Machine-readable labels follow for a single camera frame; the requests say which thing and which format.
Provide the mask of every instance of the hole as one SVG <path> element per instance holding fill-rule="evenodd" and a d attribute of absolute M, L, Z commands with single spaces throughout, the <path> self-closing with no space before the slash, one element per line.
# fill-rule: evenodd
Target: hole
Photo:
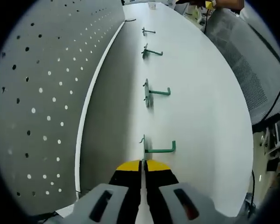
<path fill-rule="evenodd" d="M 188 219 L 196 219 L 199 216 L 199 212 L 183 189 L 176 189 L 174 190 L 174 193 L 185 209 Z"/>
<path fill-rule="evenodd" d="M 92 209 L 92 212 L 89 215 L 89 218 L 92 221 L 97 223 L 100 222 L 111 197 L 112 197 L 112 192 L 105 190 L 104 193 L 101 195 L 101 197 L 97 200 L 94 208 Z"/>

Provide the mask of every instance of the person's hand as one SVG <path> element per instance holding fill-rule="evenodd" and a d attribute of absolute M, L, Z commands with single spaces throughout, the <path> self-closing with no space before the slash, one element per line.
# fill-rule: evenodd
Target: person's hand
<path fill-rule="evenodd" d="M 205 0 L 177 0 L 176 4 L 190 3 L 193 6 L 205 7 Z"/>

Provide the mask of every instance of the white table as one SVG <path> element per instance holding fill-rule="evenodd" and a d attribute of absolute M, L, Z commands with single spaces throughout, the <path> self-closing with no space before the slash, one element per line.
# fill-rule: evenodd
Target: white table
<path fill-rule="evenodd" d="M 232 70 L 211 41 L 169 7 L 157 3 L 150 10 L 140 3 L 124 6 L 124 12 L 137 20 L 125 23 L 98 75 L 84 126 L 81 175 L 91 176 L 92 185 L 108 182 L 120 163 L 142 159 L 144 134 L 154 149 L 170 148 L 175 140 L 175 153 L 153 159 L 168 164 L 179 182 L 209 195 L 218 211 L 236 216 L 251 176 L 253 140 Z M 143 36 L 143 27 L 156 34 Z M 143 60 L 146 43 L 164 55 Z M 146 78 L 152 90 L 171 89 L 168 97 L 154 95 L 153 109 L 143 101 Z M 83 171 L 83 163 L 91 168 Z"/>

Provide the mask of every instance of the pegboard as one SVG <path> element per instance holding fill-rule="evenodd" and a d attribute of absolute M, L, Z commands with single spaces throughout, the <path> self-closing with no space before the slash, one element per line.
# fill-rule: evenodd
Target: pegboard
<path fill-rule="evenodd" d="M 0 52 L 0 172 L 29 215 L 76 200 L 81 111 L 124 18 L 120 0 L 39 0 Z"/>

